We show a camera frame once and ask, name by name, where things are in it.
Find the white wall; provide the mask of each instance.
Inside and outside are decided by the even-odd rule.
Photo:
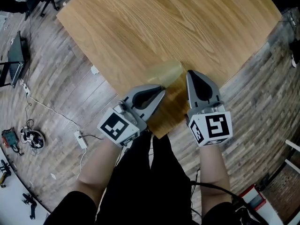
[[[297,225],[300,222],[300,212],[293,218],[293,220],[288,225]]]
[[[0,149],[0,160],[7,162]],[[20,182],[13,172],[4,184],[6,188],[0,188],[0,224],[1,225],[42,225],[46,219],[47,210],[38,202],[35,210],[36,220],[29,218],[31,214],[30,206],[22,202],[23,193],[28,194],[28,190]]]

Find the transparent plastic cup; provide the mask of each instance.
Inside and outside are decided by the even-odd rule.
[[[146,70],[147,82],[169,87],[183,73],[182,64],[177,60],[154,65]]]

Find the white object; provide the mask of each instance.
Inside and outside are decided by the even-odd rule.
[[[290,162],[287,159],[285,160],[285,162],[300,174],[300,169],[296,165],[294,165],[292,162]]]
[[[63,114],[60,114],[60,113],[54,111],[52,108],[47,107],[46,105],[44,105],[44,104],[38,102],[37,100],[35,100],[35,99],[34,99],[33,97],[31,97],[30,95],[29,95],[29,97],[30,97],[33,101],[35,101],[36,103],[38,103],[38,104],[44,106],[45,108],[47,108],[47,109],[53,111],[53,112],[56,113],[57,115],[62,116],[62,117],[64,117],[65,119],[67,119],[68,121],[72,122],[72,123],[78,128],[78,130],[80,130],[79,126],[78,126],[73,120],[67,118],[67,117],[66,117],[65,115],[63,115]]]
[[[29,87],[24,83],[24,80],[23,79],[20,79],[20,85],[23,87],[25,93],[30,96],[30,89]]]
[[[220,144],[233,136],[230,112],[195,114],[188,127],[199,147]]]
[[[111,107],[107,109],[97,128],[116,145],[123,147],[140,135],[140,129]]]
[[[8,162],[0,149],[1,159]],[[29,191],[11,168],[10,171],[11,176],[4,182],[6,188],[0,188],[0,223],[2,225],[43,225],[48,211],[34,199],[37,202],[36,219],[30,219],[30,206],[22,202],[25,200],[22,194],[28,194]]]
[[[51,173],[51,177],[56,180],[56,176],[53,173]]]
[[[92,74],[96,75],[99,73],[98,69],[95,67],[95,65],[93,65],[90,70],[92,71]]]
[[[285,143],[286,143],[287,145],[290,145],[292,148],[295,148],[297,151],[300,152],[300,147],[299,147],[298,145],[294,144],[293,142],[291,142],[291,141],[289,141],[289,140],[287,140],[287,139],[286,139]]]
[[[83,167],[83,157],[84,157],[84,155],[86,154],[86,152],[87,152],[87,149],[85,148],[85,152],[84,152],[83,156],[82,156],[81,159],[80,159],[80,172],[79,172],[79,174],[78,174],[78,176],[77,176],[77,179],[78,179],[78,177],[79,177],[79,175],[80,175],[80,173],[81,173],[81,170],[82,170],[82,167]]]
[[[297,63],[295,62],[295,59],[294,59],[294,54],[292,54],[292,66],[294,68],[297,67]]]
[[[74,135],[82,149],[85,149],[88,147],[88,145],[86,144],[84,138],[82,137],[83,135],[81,134],[80,131],[74,132]]]
[[[288,225],[298,225],[300,222],[300,212],[290,221]]]
[[[271,206],[268,200],[259,193],[252,185],[241,197],[248,203],[259,215],[261,215],[270,225],[283,225],[278,214]]]

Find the power strip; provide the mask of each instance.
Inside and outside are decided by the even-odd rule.
[[[23,79],[20,79],[20,85],[23,87],[26,95],[30,96],[30,89],[27,87],[27,85],[24,83]]]
[[[82,149],[85,149],[85,148],[88,147],[88,145],[86,144],[84,138],[82,137],[83,135],[81,134],[80,131],[74,132],[74,136],[75,136],[75,138],[77,139],[77,141],[78,141],[78,143],[79,143],[79,145],[80,145],[80,147],[81,147]]]

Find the black cable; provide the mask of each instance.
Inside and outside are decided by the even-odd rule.
[[[197,181],[197,179],[198,179],[198,172],[199,172],[199,171],[200,171],[200,168],[197,169],[195,181]],[[194,194],[195,188],[196,188],[196,184],[195,184],[194,187],[192,188],[192,192],[191,192],[191,201],[192,201],[192,196],[193,196],[193,194]]]
[[[27,105],[25,107],[25,113],[26,113],[26,124],[27,124],[28,116],[27,116],[27,110],[26,109],[27,109],[28,106],[30,106],[30,107],[32,106],[32,103],[28,102],[27,94],[26,94],[26,101],[27,101]]]
[[[191,185],[199,185],[199,186],[202,186],[202,187],[207,187],[207,188],[214,188],[214,189],[218,189],[218,190],[221,190],[223,192],[226,192],[228,193],[229,195],[231,195],[234,199],[238,200],[239,202],[241,202],[247,209],[248,211],[261,223],[261,224],[264,224],[264,225],[268,225],[268,223],[266,222],[266,220],[261,216],[259,215],[248,203],[245,202],[244,199],[242,199],[241,197],[237,196],[236,194],[222,188],[222,187],[218,187],[216,185],[213,185],[213,184],[209,184],[209,183],[203,183],[203,182],[196,182],[196,181],[191,181]]]
[[[20,134],[20,141],[21,141],[21,143],[26,144],[27,142],[23,142],[22,139],[21,139],[21,137],[22,137],[22,134]]]
[[[197,212],[195,209],[192,209],[192,208],[191,208],[191,210],[192,210],[194,213],[198,214],[199,217],[202,218],[201,214],[200,214],[199,212]]]
[[[33,119],[28,119],[26,121],[26,126],[27,126],[28,130],[32,130],[32,127],[34,126],[34,120]]]
[[[28,46],[28,50],[29,50],[29,65],[28,65],[28,75],[27,75],[27,81],[26,81],[26,85],[28,86],[28,80],[29,80],[29,75],[30,75],[30,64],[31,64],[31,16],[29,15],[29,46]]]
[[[84,136],[79,136],[78,138],[83,138],[83,137],[87,137],[87,136],[91,136],[91,137],[95,137],[95,138],[97,138],[97,139],[99,139],[99,140],[103,140],[103,138],[99,138],[99,137],[96,137],[96,136],[90,135],[90,134],[84,135]]]
[[[38,154],[37,149],[31,148],[31,155],[35,157],[37,154]]]

